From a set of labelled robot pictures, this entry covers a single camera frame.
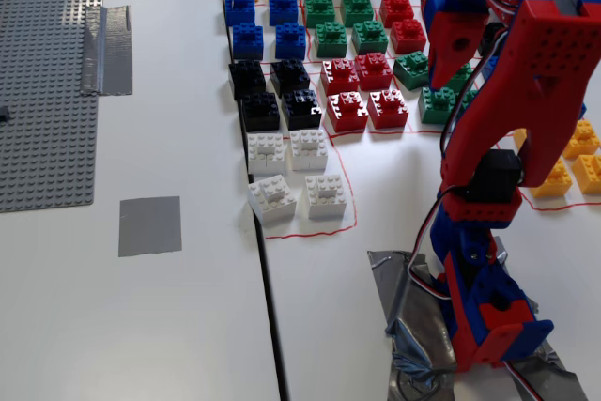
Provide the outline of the blue and red gripper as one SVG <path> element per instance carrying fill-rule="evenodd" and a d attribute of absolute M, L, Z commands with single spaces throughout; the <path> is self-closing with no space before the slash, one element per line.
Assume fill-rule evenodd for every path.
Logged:
<path fill-rule="evenodd" d="M 422 0 L 429 40 L 429 87 L 443 88 L 469 63 L 489 13 L 486 0 Z"/>

